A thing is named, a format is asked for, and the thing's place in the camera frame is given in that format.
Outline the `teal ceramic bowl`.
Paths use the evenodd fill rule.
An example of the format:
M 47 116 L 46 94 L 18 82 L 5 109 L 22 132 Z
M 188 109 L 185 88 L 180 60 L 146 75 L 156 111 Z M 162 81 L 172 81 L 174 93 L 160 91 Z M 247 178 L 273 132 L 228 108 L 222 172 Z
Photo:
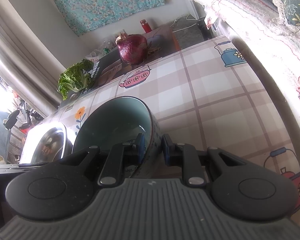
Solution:
M 108 151 L 120 142 L 134 142 L 139 133 L 145 137 L 142 162 L 126 166 L 126 175 L 149 178 L 154 174 L 161 152 L 162 133 L 150 108 L 136 97 L 120 96 L 94 110 L 81 126 L 72 152 L 94 145 L 102 151 Z

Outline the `stainless steel bowl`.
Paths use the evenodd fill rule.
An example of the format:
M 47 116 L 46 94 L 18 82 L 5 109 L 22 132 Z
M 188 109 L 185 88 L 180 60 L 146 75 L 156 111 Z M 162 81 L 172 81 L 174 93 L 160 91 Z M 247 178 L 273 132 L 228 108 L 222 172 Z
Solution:
M 72 154 L 72 143 L 62 123 L 52 125 L 32 152 L 31 163 L 51 163 Z

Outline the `plaid teapot tablecloth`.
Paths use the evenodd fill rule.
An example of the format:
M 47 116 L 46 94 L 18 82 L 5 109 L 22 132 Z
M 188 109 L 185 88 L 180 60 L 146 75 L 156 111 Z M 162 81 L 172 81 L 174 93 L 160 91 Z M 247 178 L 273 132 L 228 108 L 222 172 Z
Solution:
M 93 111 L 119 96 L 144 101 L 161 131 L 175 141 L 198 149 L 215 145 L 291 179 L 300 216 L 300 166 L 278 101 L 226 37 L 125 72 L 79 98 L 71 96 L 43 127 L 61 122 L 74 141 Z

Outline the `green napa cabbage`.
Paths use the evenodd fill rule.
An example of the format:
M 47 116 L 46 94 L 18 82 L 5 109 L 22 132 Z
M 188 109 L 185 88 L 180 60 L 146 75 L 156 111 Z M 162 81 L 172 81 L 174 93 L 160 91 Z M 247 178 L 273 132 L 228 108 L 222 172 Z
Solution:
M 63 100 L 68 98 L 70 91 L 77 93 L 91 87 L 93 78 L 90 71 L 93 67 L 92 61 L 82 59 L 60 74 L 57 91 L 62 95 Z

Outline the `red onion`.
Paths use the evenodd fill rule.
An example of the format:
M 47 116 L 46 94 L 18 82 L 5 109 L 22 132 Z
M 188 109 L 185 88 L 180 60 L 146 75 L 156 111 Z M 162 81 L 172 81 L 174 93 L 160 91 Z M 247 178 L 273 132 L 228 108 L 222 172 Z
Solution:
M 130 65 L 138 65 L 145 61 L 148 54 L 147 39 L 140 34 L 126 35 L 121 33 L 116 38 L 116 45 L 121 60 Z

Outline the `dark printed board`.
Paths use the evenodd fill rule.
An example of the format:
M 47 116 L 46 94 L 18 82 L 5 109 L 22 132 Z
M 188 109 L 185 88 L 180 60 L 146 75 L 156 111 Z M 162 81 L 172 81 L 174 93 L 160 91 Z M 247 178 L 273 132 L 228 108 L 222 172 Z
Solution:
M 92 86 L 77 93 L 70 91 L 68 98 L 61 102 L 60 107 L 74 102 L 83 95 L 110 83 L 113 79 L 125 75 L 131 70 L 150 64 L 154 60 L 180 50 L 179 43 L 169 25 L 162 25 L 149 33 L 143 34 L 143 36 L 147 39 L 148 44 L 148 56 L 143 63 L 138 65 L 126 64 L 122 61 L 118 49 L 113 49 L 108 55 L 100 59 Z

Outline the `beige curtain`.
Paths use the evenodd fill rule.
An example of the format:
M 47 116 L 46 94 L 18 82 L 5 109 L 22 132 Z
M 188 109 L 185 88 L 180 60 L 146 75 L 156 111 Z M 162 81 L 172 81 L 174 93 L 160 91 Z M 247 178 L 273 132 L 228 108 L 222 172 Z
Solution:
M 0 0 L 0 76 L 44 117 L 57 111 L 64 66 L 43 45 L 9 0 Z

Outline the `white lace cloth roll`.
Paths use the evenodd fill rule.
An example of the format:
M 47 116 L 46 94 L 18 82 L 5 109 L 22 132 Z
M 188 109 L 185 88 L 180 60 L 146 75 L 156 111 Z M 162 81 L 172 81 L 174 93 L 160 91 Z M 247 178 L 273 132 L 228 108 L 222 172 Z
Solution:
M 191 0 L 204 7 L 206 25 L 223 20 L 275 80 L 300 120 L 300 34 L 265 0 Z

